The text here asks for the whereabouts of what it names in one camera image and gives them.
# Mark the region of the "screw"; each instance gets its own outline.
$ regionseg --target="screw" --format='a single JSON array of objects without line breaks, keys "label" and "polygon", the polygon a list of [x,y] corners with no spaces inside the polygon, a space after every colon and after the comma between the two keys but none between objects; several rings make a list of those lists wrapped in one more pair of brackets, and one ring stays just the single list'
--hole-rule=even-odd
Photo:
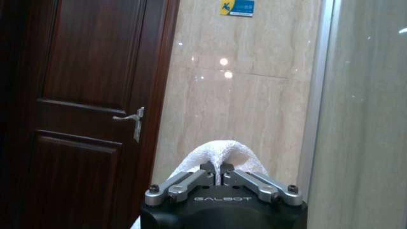
[{"label": "screw", "polygon": [[168,197],[169,197],[169,203],[175,204],[176,203],[176,197],[172,196],[172,195],[169,195]]},{"label": "screw", "polygon": [[272,203],[278,203],[282,201],[282,197],[280,197],[280,193],[279,192],[275,192],[271,196],[271,202]]},{"label": "screw", "polygon": [[148,188],[151,193],[157,193],[160,191],[160,186],[157,185],[151,185]]},{"label": "screw", "polygon": [[296,185],[288,185],[288,192],[298,194],[299,188]]}]

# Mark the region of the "door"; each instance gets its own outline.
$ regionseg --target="door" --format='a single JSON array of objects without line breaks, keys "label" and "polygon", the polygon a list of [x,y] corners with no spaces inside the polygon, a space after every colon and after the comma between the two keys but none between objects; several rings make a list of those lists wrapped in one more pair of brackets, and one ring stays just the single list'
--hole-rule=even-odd
[{"label": "door", "polygon": [[[178,1],[28,8],[5,152],[13,225],[128,228],[151,178]],[[140,121],[124,118],[141,107]]]},{"label": "door", "polygon": [[407,229],[407,1],[327,2],[308,228]]}]

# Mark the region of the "wall tile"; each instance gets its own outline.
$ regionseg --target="wall tile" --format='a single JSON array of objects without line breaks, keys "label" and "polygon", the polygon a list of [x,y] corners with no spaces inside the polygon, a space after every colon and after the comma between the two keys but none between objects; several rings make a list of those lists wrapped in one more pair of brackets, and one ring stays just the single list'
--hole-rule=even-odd
[{"label": "wall tile", "polygon": [[220,139],[251,147],[270,174],[296,183],[320,0],[255,7],[254,18],[231,17],[219,15],[219,0],[180,1],[156,183],[194,148]]}]

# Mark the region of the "shower enclosure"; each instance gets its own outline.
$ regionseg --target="shower enclosure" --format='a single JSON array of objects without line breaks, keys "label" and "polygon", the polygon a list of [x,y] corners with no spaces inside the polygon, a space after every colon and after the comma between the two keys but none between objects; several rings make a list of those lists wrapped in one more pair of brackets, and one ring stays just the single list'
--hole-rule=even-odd
[{"label": "shower enclosure", "polygon": [[308,228],[404,229],[407,1],[326,0],[322,10],[302,154],[312,167],[300,167]]}]

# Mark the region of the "blue and yellow sticker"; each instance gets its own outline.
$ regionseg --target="blue and yellow sticker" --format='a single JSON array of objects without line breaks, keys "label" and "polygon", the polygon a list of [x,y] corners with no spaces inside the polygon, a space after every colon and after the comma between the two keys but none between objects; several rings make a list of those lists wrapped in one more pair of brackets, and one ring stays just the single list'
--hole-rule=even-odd
[{"label": "blue and yellow sticker", "polygon": [[254,0],[222,0],[220,15],[252,17],[255,12]]}]

